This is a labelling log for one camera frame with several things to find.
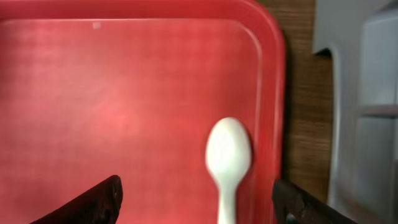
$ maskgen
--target wood grain surface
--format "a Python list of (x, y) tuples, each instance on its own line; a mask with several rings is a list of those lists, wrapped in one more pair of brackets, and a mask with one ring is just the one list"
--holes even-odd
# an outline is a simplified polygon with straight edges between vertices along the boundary
[(332, 61), (312, 54), (315, 0), (261, 0), (288, 51), (283, 178), (327, 200), (333, 122)]

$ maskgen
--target red tray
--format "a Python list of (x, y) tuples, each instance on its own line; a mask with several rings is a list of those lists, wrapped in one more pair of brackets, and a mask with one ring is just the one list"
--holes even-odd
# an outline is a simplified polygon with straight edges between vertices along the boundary
[(238, 223), (275, 223), (285, 49), (249, 0), (0, 1), (0, 223), (27, 223), (112, 174), (118, 223), (216, 223), (212, 126), (247, 127)]

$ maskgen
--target plastic spoon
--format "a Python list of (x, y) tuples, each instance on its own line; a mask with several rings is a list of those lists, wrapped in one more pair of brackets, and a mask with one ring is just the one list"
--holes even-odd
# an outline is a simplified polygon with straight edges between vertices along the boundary
[(235, 118), (224, 118), (211, 130), (206, 166), (219, 192), (218, 224), (236, 223), (236, 189), (251, 163), (248, 135)]

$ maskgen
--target spoon handle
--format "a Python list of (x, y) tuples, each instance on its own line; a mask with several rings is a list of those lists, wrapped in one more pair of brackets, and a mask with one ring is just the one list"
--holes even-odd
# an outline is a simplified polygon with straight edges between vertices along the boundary
[(218, 224), (236, 223), (235, 191), (220, 190), (218, 201)]

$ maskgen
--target wooden table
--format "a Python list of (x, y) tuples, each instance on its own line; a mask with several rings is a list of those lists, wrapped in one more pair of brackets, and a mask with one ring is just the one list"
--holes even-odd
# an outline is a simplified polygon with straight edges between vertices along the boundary
[(287, 69), (283, 178), (327, 200), (333, 122), (332, 62), (312, 55), (315, 0), (261, 0), (285, 33)]

